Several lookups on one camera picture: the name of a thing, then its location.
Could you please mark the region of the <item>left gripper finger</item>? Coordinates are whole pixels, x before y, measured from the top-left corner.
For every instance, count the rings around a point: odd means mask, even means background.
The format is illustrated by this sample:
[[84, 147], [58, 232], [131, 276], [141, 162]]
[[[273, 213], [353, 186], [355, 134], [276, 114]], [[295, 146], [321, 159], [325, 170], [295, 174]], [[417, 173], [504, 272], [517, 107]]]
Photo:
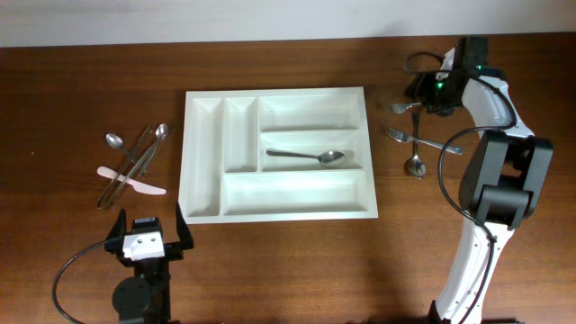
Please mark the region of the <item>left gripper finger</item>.
[[179, 237], [179, 242], [182, 250], [194, 248], [194, 238], [191, 231], [185, 222], [181, 206], [178, 202], [175, 203], [175, 220], [176, 220], [176, 233]]
[[106, 237], [106, 243], [104, 244], [106, 252], [119, 252], [122, 250], [123, 238], [126, 235], [126, 225], [126, 211], [121, 209]]

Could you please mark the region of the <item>steel kitchen tongs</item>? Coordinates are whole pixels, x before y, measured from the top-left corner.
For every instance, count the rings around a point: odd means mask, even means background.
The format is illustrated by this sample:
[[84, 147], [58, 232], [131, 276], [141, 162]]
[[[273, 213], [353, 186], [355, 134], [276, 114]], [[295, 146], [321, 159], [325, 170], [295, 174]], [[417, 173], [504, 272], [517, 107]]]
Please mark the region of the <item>steel kitchen tongs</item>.
[[128, 151], [126, 161], [120, 167], [120, 170], [115, 172], [115, 175], [98, 198], [96, 203], [98, 209], [108, 209], [114, 205], [128, 180], [137, 170], [141, 169], [145, 158], [149, 155], [149, 153], [142, 153], [142, 147], [149, 139], [150, 134], [151, 128], [147, 126], [139, 136], [134, 147]]

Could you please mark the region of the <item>steel fork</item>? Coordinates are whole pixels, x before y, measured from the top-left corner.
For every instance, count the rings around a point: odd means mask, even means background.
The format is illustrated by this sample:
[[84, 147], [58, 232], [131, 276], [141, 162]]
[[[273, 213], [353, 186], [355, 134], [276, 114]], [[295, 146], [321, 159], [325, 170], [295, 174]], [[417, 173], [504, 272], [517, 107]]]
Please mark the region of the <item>steel fork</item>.
[[[444, 144], [442, 144], [442, 143], [428, 140], [428, 139], [420, 139], [418, 137], [413, 137], [413, 136], [410, 136], [406, 132], [395, 130], [393, 128], [388, 128], [386, 130], [386, 134], [389, 137], [391, 137], [392, 139], [394, 139], [398, 142], [402, 142], [402, 143], [417, 142], [417, 143], [428, 145], [428, 146], [436, 148], [436, 149], [442, 149], [444, 147]], [[445, 150], [449, 153], [456, 154], [456, 155], [462, 155], [464, 153], [464, 150], [462, 148], [454, 147], [454, 146], [447, 146]]]
[[416, 108], [421, 106], [421, 103], [390, 103], [388, 105], [385, 105], [383, 107], [383, 109], [387, 112], [387, 113], [396, 113], [396, 114], [402, 114], [405, 113], [406, 111], [408, 111], [411, 108]]

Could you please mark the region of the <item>large steel spoon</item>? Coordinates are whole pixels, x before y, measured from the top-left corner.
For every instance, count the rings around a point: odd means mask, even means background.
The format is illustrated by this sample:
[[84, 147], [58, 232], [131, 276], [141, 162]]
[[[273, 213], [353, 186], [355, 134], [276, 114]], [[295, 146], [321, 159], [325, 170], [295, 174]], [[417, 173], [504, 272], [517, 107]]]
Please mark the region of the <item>large steel spoon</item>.
[[[420, 113], [418, 111], [413, 111], [411, 113], [411, 118], [413, 125], [412, 136], [416, 138], [419, 135]], [[419, 144], [415, 140], [412, 142], [412, 148], [413, 148], [413, 155], [406, 162], [407, 170], [411, 176], [414, 176], [417, 179], [423, 179], [426, 176], [427, 169], [426, 165], [422, 162], [422, 160], [419, 157]]]
[[268, 148], [265, 153], [271, 157], [311, 158], [317, 160], [323, 167], [339, 167], [346, 162], [346, 155], [341, 151], [329, 150], [319, 155], [295, 153]]

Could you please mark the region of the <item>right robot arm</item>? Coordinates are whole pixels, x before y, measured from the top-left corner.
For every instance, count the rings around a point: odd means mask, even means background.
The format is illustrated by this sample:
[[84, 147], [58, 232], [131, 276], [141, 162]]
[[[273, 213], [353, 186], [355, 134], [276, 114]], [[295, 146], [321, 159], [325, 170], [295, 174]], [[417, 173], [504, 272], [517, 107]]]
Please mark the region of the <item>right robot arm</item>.
[[449, 201], [464, 217], [463, 231], [427, 323], [482, 322], [483, 301], [502, 249], [536, 209], [554, 153], [549, 139], [537, 137], [522, 122], [505, 73], [487, 62], [488, 49], [483, 37], [462, 37], [436, 57], [438, 69], [414, 71], [405, 91], [438, 116], [463, 107], [474, 125], [458, 134], [480, 137], [458, 198]]

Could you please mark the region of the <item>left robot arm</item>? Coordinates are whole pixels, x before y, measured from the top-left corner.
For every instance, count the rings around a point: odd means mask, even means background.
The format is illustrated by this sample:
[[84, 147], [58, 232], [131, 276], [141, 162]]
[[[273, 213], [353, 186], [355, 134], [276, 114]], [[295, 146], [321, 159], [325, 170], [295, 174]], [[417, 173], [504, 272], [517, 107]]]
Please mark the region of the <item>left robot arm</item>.
[[104, 244], [134, 275], [122, 280], [112, 294], [112, 306], [120, 323], [172, 323], [169, 264], [194, 248], [194, 239], [181, 207], [175, 207], [178, 240], [166, 243], [158, 217], [136, 219], [127, 230], [126, 211], [121, 210]]

